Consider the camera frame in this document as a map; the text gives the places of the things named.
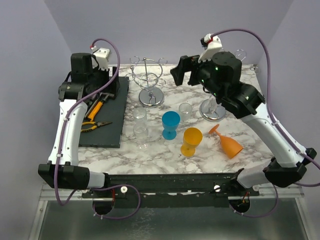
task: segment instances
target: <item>yellow pliers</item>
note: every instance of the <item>yellow pliers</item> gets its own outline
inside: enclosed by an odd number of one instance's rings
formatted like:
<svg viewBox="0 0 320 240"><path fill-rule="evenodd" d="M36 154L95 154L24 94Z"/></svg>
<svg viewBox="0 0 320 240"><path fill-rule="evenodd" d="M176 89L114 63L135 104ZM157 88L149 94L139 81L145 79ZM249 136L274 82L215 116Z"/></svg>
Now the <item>yellow pliers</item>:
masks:
<svg viewBox="0 0 320 240"><path fill-rule="evenodd" d="M84 125L93 125L92 127L81 129L81 133L89 133L97 128L100 128L105 125L112 124L111 121L85 121L82 123L82 126Z"/></svg>

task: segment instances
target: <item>black mat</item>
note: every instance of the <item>black mat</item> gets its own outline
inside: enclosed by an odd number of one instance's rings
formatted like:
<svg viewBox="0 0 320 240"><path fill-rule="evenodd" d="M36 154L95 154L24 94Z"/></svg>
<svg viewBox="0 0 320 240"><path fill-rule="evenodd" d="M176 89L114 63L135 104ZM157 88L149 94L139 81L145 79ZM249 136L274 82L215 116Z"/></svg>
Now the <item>black mat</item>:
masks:
<svg viewBox="0 0 320 240"><path fill-rule="evenodd" d="M124 125L129 79L119 77L120 89L116 99L109 99L96 114L95 122L112 122L91 132L80 134L79 147L120 148Z"/></svg>

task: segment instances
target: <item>gray wall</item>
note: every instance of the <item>gray wall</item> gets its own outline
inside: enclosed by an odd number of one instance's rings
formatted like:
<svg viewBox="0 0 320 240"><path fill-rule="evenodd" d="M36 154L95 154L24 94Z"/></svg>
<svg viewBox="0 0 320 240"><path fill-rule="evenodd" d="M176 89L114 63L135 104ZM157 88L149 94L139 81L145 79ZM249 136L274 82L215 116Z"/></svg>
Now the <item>gray wall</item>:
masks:
<svg viewBox="0 0 320 240"><path fill-rule="evenodd" d="M227 28L253 30L268 43L293 0L44 0L72 52L93 38L116 43L122 63L137 55L177 63L200 54L199 39ZM262 50L246 33L221 36L225 49L244 49L258 63Z"/></svg>
<svg viewBox="0 0 320 240"><path fill-rule="evenodd" d="M320 1L295 0L270 41L271 99L276 117L306 147L317 150L320 159ZM266 61L259 63L259 82L266 92ZM304 183L320 182L313 165ZM313 224L320 221L320 188L304 188ZM320 228L317 227L320 239Z"/></svg>
<svg viewBox="0 0 320 240"><path fill-rule="evenodd" d="M29 236L58 124L70 50L42 0L0 7L0 238Z"/></svg>

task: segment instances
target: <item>yellow goblet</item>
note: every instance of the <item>yellow goblet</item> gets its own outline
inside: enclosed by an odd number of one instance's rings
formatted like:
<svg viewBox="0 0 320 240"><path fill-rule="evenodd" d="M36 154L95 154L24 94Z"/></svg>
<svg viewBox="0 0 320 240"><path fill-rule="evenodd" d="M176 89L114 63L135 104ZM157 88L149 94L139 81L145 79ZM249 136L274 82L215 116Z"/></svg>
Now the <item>yellow goblet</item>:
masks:
<svg viewBox="0 0 320 240"><path fill-rule="evenodd" d="M192 157L196 152L196 147L202 141L202 133L198 128L190 127L184 131L181 153L186 157Z"/></svg>

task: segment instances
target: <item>marble tabletop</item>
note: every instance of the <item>marble tabletop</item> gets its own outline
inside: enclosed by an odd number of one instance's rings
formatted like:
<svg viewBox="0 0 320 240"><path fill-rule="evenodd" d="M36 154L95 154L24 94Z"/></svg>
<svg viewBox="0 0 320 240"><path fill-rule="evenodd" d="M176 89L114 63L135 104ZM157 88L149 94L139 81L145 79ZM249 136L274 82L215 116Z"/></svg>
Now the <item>marble tabletop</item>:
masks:
<svg viewBox="0 0 320 240"><path fill-rule="evenodd" d="M159 74L159 66L148 65L148 71ZM163 66L163 75L158 87L165 95L164 103L157 108L147 109L149 136L146 139L148 147L138 148L134 137L133 110L140 107L138 95L140 87L134 81L130 82L120 148L79 148L79 165L88 167L90 171L109 174L193 174L193 173L233 173L240 168L250 168L270 160L272 153L257 134L241 120L227 112L226 117L219 122L218 128L222 135L237 140L243 150L233 159L229 159L221 149L220 139L209 135L208 131L216 125L203 119L199 106L209 95L204 93L200 85L187 84L190 74L184 77L182 86L176 86L170 74L173 65ZM144 71L144 66L136 68L137 73ZM258 80L250 70L249 65L243 66L241 81L251 84L260 90ZM130 73L130 66L123 65L119 75ZM181 103L192 105L192 117L181 122L174 140L162 137L162 115L167 111L178 111ZM180 152L183 134L187 128L195 127L201 130L203 139L196 148L193 157L186 158Z"/></svg>

